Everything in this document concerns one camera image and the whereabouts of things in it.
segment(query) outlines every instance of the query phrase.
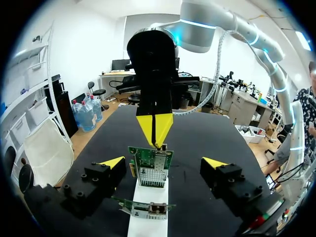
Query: white chair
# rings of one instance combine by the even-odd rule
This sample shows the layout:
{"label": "white chair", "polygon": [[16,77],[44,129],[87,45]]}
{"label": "white chair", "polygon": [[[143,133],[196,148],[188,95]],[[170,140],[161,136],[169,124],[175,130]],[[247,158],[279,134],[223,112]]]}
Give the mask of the white chair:
{"label": "white chair", "polygon": [[24,141],[25,154],[34,173],[34,185],[55,186],[74,162],[71,145],[50,119]]}

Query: yellow triangular pad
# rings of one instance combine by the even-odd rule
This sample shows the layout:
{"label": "yellow triangular pad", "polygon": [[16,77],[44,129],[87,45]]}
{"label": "yellow triangular pad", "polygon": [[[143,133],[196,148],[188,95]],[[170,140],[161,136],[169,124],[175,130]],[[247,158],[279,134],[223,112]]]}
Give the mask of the yellow triangular pad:
{"label": "yellow triangular pad", "polygon": [[105,162],[98,163],[98,164],[105,164],[105,165],[109,166],[111,169],[113,169],[113,167],[116,166],[116,164],[117,164],[121,159],[125,159],[125,157],[118,157],[118,158],[111,159],[111,160],[107,160],[107,161],[105,161]]}
{"label": "yellow triangular pad", "polygon": [[152,115],[141,115],[136,116],[140,127],[143,130],[143,133],[149,143],[152,147],[155,147],[152,143],[152,131],[153,131],[153,116]]}
{"label": "yellow triangular pad", "polygon": [[214,160],[214,159],[210,159],[210,158],[207,158],[207,157],[202,157],[202,159],[204,159],[207,163],[209,163],[210,166],[212,166],[214,169],[216,169],[216,167],[219,167],[221,165],[228,165],[226,163],[223,163],[223,162],[220,162],[220,161],[217,161],[217,160]]}
{"label": "yellow triangular pad", "polygon": [[156,146],[161,147],[173,124],[172,114],[155,115],[156,118]]}

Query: water bottle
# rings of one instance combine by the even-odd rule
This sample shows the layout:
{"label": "water bottle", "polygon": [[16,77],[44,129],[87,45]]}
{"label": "water bottle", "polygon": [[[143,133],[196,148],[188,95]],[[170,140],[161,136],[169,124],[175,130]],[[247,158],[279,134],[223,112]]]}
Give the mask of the water bottle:
{"label": "water bottle", "polygon": [[94,99],[93,95],[90,96],[90,99],[91,100],[88,101],[87,103],[89,103],[89,105],[93,107],[93,112],[97,116],[96,121],[99,122],[103,118],[102,111],[101,111],[101,101],[99,99]]}
{"label": "water bottle", "polygon": [[75,121],[78,127],[80,127],[80,123],[78,120],[78,110],[82,107],[81,104],[77,103],[76,100],[73,100],[73,105],[71,106],[71,109],[73,111],[74,117],[75,117]]}
{"label": "water bottle", "polygon": [[82,107],[78,110],[79,123],[84,132],[89,132],[95,129],[96,116],[94,115],[93,108],[90,105],[86,105],[82,101]]}
{"label": "water bottle", "polygon": [[90,100],[90,93],[87,93],[87,96],[83,99],[83,101],[85,102],[85,104],[87,104],[87,102]]}

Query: ceiling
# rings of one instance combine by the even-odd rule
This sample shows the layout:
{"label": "ceiling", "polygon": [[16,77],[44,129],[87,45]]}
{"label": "ceiling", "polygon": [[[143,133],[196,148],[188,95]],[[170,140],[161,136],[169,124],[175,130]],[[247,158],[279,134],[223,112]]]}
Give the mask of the ceiling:
{"label": "ceiling", "polygon": [[[180,14],[182,0],[75,0],[114,19],[136,14],[165,13]],[[288,73],[298,89],[310,85],[308,64],[312,53],[305,50],[294,30],[300,30],[283,6],[273,0],[213,0],[213,2],[236,12],[255,23],[260,30],[275,39],[285,53],[279,64]]]}

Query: person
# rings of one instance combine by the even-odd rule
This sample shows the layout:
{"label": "person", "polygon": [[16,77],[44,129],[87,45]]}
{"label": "person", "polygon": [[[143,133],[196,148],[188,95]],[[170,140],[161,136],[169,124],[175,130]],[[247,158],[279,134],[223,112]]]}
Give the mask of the person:
{"label": "person", "polygon": [[[298,94],[296,95],[294,101],[300,101],[302,104],[303,109],[303,116],[304,116],[304,132],[305,132],[305,155],[308,155],[307,152],[311,147],[312,141],[316,138],[316,111],[311,106],[308,101],[309,95],[313,96],[316,99],[316,63],[314,61],[310,62],[309,64],[310,70],[310,78],[312,86],[309,88],[301,89]],[[282,143],[280,148],[274,154],[273,159],[275,160],[272,162],[267,169],[264,171],[264,174],[267,176],[271,174],[275,170],[277,170],[280,166],[282,166],[290,156],[290,135],[287,135],[285,141]]]}

